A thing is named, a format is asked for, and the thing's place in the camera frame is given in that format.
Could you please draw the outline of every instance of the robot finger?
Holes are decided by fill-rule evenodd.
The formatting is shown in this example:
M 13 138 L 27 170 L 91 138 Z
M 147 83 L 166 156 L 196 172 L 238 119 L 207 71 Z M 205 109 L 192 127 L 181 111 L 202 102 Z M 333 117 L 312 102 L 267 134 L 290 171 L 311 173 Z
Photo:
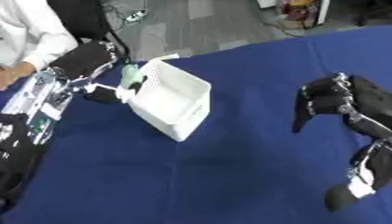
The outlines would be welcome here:
M 308 101 L 301 94 L 297 95 L 295 120 L 292 132 L 298 133 L 305 124 L 318 114 L 338 114 L 338 107 L 343 105 L 345 100 L 340 95 L 314 97 Z

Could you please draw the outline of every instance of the robotic arm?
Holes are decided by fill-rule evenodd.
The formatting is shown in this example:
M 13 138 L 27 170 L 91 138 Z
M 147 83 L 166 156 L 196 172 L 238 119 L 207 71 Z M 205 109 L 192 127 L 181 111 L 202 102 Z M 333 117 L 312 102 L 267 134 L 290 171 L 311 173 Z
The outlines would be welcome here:
M 35 73 L 0 113 L 0 205 L 14 205 L 39 165 L 55 124 L 75 94 L 114 98 L 114 88 L 95 82 L 117 62 L 109 42 L 92 41 Z
M 360 76 L 343 73 L 316 80 L 298 91 L 294 133 L 316 115 L 338 114 L 350 129 L 373 139 L 351 159 L 348 183 L 336 185 L 325 194 L 330 211 L 376 193 L 392 179 L 391 102 L 392 93 Z

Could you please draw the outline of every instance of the cable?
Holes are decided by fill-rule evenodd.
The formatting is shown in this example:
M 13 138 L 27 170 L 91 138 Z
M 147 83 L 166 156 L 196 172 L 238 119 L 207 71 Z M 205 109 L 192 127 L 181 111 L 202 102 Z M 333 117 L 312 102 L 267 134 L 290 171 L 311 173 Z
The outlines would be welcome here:
M 262 22 L 263 25 L 272 26 L 272 27 L 274 27 L 275 29 L 278 29 L 280 32 L 282 32 L 282 33 L 284 33 L 284 34 L 286 34 L 286 35 L 288 35 L 288 36 L 291 36 L 291 37 L 293 37 L 293 38 L 303 38 L 303 37 L 305 36 L 305 35 L 296 35 L 296 34 L 292 34 L 292 33 L 286 31 L 285 29 L 283 29 L 282 27 L 280 27 L 280 26 L 277 25 L 277 24 L 270 24 L 270 23 L 267 23 L 267 22 L 265 22 L 265 21 L 261 21 L 261 22 Z
M 130 13 L 129 16 L 126 16 L 124 13 L 120 12 L 119 8 L 120 6 L 118 7 L 114 6 L 112 3 L 106 3 L 103 5 L 103 9 L 105 10 L 106 13 L 114 12 L 115 17 L 121 21 L 119 27 L 113 28 L 115 32 L 119 32 L 125 26 L 130 26 L 130 25 L 140 23 L 148 13 L 147 8 L 144 8 L 140 10 L 132 10 L 132 13 Z

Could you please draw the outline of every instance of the plastic basket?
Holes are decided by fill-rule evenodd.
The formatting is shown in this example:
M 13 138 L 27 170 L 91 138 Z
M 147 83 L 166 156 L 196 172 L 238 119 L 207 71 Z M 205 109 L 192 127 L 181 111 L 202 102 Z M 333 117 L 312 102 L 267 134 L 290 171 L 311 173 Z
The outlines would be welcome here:
M 159 59 L 139 73 L 147 76 L 129 105 L 146 122 L 176 141 L 184 141 L 210 111 L 211 84 Z

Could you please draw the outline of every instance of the blue fabric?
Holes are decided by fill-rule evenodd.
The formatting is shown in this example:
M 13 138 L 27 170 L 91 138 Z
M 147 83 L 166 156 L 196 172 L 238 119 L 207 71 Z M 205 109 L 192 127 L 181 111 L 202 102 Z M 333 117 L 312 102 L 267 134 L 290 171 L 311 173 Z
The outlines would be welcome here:
M 392 90 L 391 39 L 384 26 L 172 60 L 213 85 L 210 116 L 183 143 L 124 105 L 75 99 L 5 221 L 390 223 L 391 185 L 337 213 L 324 208 L 324 193 L 346 179 L 349 158 L 367 139 L 336 115 L 317 117 L 299 135 L 291 122 L 298 88 L 332 71 Z

